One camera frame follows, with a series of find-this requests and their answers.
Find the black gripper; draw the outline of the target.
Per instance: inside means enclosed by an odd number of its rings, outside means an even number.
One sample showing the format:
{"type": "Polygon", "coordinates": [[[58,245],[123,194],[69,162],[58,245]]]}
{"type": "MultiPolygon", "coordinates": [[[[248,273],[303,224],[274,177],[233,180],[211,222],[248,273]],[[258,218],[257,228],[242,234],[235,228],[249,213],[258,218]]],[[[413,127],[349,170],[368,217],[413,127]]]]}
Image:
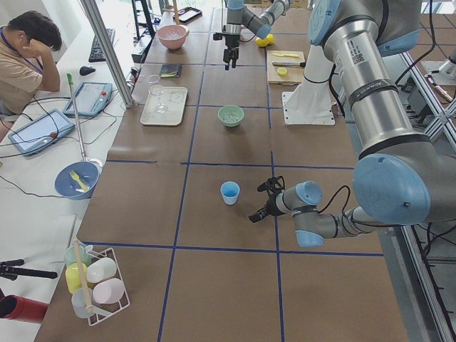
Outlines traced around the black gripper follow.
{"type": "Polygon", "coordinates": [[[279,195],[270,197],[263,208],[254,214],[249,215],[249,220],[252,223],[262,221],[267,216],[278,217],[285,214],[285,209],[281,205],[281,197],[279,195]]]}
{"type": "Polygon", "coordinates": [[[232,68],[236,68],[237,59],[239,58],[239,34],[230,34],[226,33],[225,37],[225,46],[223,61],[228,61],[225,63],[224,69],[229,70],[229,62],[232,62],[232,68]]]}

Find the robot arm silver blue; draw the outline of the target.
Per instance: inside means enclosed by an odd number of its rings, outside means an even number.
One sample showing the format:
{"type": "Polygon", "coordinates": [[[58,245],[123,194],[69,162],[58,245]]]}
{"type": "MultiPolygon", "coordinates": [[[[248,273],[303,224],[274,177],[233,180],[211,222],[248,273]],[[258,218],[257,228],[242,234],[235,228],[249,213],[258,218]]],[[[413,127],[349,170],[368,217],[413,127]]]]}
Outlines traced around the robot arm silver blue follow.
{"type": "Polygon", "coordinates": [[[225,70],[228,71],[230,68],[236,68],[239,59],[242,28],[250,30],[257,38],[265,39],[274,22],[290,9],[291,1],[271,1],[271,5],[260,16],[249,10],[242,0],[229,0],[225,3],[227,6],[226,23],[222,26],[222,31],[216,33],[213,39],[218,36],[225,40],[223,61],[225,70]]]}
{"type": "Polygon", "coordinates": [[[321,188],[313,181],[289,189],[273,188],[276,178],[259,186],[266,204],[251,222],[291,214],[302,247],[325,239],[357,237],[377,229],[455,218],[455,200],[438,182],[455,165],[440,155],[428,136],[415,131],[383,57],[416,43],[417,1],[320,1],[311,13],[309,41],[336,68],[361,139],[353,171],[358,206],[340,214],[318,209],[321,188]]]}

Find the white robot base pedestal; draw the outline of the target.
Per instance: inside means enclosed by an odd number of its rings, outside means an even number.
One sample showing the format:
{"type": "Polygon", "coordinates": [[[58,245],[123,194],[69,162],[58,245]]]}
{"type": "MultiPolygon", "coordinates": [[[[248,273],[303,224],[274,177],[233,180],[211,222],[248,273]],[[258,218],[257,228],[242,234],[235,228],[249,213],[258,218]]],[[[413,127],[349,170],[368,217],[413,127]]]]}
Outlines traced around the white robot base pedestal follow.
{"type": "Polygon", "coordinates": [[[329,78],[333,63],[311,45],[304,78],[293,92],[282,93],[286,125],[334,125],[329,78]]]}

